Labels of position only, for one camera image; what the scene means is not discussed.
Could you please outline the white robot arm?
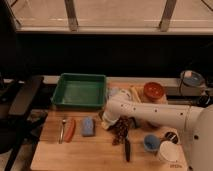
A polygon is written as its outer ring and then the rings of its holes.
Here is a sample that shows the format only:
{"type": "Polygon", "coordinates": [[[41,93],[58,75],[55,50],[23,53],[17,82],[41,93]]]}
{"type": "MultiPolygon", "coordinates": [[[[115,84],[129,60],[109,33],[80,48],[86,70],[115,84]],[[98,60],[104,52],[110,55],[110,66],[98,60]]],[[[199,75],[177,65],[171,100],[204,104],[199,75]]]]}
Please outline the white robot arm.
{"type": "Polygon", "coordinates": [[[179,132],[187,171],[213,171],[213,104],[206,108],[133,102],[129,91],[120,90],[106,102],[102,121],[106,128],[121,116],[135,117],[179,132]]]}

